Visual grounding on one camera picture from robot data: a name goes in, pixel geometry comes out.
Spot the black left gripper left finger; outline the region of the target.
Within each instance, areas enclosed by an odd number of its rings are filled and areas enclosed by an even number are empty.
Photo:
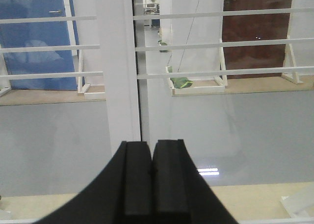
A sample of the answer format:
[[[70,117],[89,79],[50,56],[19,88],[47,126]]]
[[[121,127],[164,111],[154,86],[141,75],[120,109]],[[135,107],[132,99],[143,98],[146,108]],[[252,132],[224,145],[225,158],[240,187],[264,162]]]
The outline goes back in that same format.
[[[39,224],[151,224],[151,153],[146,142],[122,141],[98,176]]]

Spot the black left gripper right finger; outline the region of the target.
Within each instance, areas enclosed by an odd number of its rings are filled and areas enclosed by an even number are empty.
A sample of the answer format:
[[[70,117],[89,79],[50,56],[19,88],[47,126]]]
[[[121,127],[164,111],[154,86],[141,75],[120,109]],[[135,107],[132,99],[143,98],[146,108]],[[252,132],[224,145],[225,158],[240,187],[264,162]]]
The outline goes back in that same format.
[[[184,141],[159,140],[153,154],[156,224],[236,224],[193,163]]]

